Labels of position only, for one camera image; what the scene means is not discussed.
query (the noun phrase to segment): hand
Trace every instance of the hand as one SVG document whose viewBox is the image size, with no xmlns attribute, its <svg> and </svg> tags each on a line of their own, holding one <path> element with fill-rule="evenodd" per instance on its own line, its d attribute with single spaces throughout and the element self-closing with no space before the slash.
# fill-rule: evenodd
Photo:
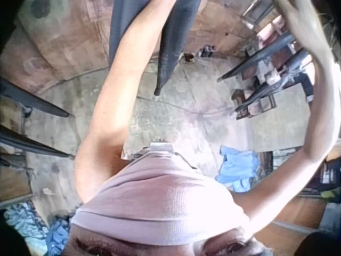
<svg viewBox="0 0 341 256">
<path fill-rule="evenodd" d="M 323 58 L 330 47 L 311 0 L 273 0 L 285 18 L 291 34 L 317 59 Z"/>
</svg>

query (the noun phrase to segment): concrete floor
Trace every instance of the concrete floor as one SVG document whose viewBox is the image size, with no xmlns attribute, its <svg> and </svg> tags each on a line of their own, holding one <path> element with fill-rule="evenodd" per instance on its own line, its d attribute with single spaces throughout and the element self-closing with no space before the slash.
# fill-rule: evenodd
<svg viewBox="0 0 341 256">
<path fill-rule="evenodd" d="M 238 64 L 238 59 L 198 59 L 181 63 L 155 101 L 156 73 L 144 73 L 124 155 L 139 151 L 152 141 L 174 143 L 192 165 L 215 178 L 222 163 L 221 145 L 239 150 L 252 149 L 248 119 L 235 121 L 228 112 L 233 107 L 235 89 L 245 89 L 249 81 L 239 76 L 217 83 L 216 79 Z M 76 154 L 85 138 L 94 104 L 107 70 L 96 71 L 53 87 L 40 96 L 75 115 L 61 118 L 35 110 L 26 121 L 26 134 L 58 150 Z M 27 153 L 34 168 L 31 187 L 34 204 L 42 218 L 73 211 L 80 203 L 74 188 L 74 165 L 70 159 Z"/>
</svg>

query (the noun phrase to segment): eye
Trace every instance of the eye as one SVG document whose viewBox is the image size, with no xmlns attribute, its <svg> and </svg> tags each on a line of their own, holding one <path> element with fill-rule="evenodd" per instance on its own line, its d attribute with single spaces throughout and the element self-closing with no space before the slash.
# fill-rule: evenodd
<svg viewBox="0 0 341 256">
<path fill-rule="evenodd" d="M 229 247 L 219 251 L 217 254 L 215 254 L 214 256 L 228 256 L 229 254 L 233 253 L 233 252 L 237 252 L 239 250 L 241 250 L 242 248 L 244 248 L 243 244 L 240 243 L 234 243 L 229 245 Z"/>
<path fill-rule="evenodd" d="M 116 254 L 111 253 L 108 249 L 105 249 L 97 245 L 86 245 L 80 240 L 76 240 L 76 243 L 80 249 L 94 256 L 116 256 Z"/>
<path fill-rule="evenodd" d="M 112 256 L 111 252 L 109 252 L 107 249 L 100 247 L 88 248 L 86 251 L 94 256 Z"/>
</svg>

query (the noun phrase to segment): wooden plank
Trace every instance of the wooden plank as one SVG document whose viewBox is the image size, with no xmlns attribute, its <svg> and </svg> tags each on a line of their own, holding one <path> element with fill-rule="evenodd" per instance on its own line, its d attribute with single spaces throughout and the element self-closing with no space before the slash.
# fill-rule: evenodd
<svg viewBox="0 0 341 256">
<path fill-rule="evenodd" d="M 85 0 L 92 21 L 96 21 L 100 40 L 109 59 L 110 24 L 113 0 Z"/>
<path fill-rule="evenodd" d="M 0 171 L 0 201 L 13 199 L 31 192 L 26 172 L 15 171 L 3 166 L 1 166 Z"/>
<path fill-rule="evenodd" d="M 293 256 L 307 235 L 270 224 L 256 234 L 256 239 L 274 250 L 276 256 Z"/>
<path fill-rule="evenodd" d="M 18 14 L 27 34 L 63 79 L 108 65 L 96 12 L 86 1 L 47 1 L 50 7 L 26 0 Z"/>
<path fill-rule="evenodd" d="M 322 199 L 295 197 L 276 217 L 276 220 L 317 229 L 327 202 Z"/>
<path fill-rule="evenodd" d="M 60 80 L 20 27 L 13 32 L 0 60 L 2 76 L 31 93 L 46 90 Z"/>
<path fill-rule="evenodd" d="M 253 37 L 241 18 L 224 1 L 208 0 L 189 32 L 185 51 L 198 52 L 204 45 L 215 45 L 219 53 L 234 54 L 240 43 Z"/>
</svg>

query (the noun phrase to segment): raised arm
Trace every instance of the raised arm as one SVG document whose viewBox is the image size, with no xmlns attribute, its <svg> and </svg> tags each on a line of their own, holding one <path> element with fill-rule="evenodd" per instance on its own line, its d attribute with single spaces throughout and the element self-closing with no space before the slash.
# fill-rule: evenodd
<svg viewBox="0 0 341 256">
<path fill-rule="evenodd" d="M 125 165 L 120 159 L 142 73 L 176 0 L 150 0 L 120 41 L 75 160 L 76 189 L 89 201 Z"/>
<path fill-rule="evenodd" d="M 290 28 L 315 59 L 316 79 L 303 147 L 276 171 L 245 194 L 233 194 L 250 217 L 255 233 L 267 226 L 314 176 L 335 144 L 340 130 L 340 67 L 324 36 L 310 0 L 273 0 Z"/>
</svg>

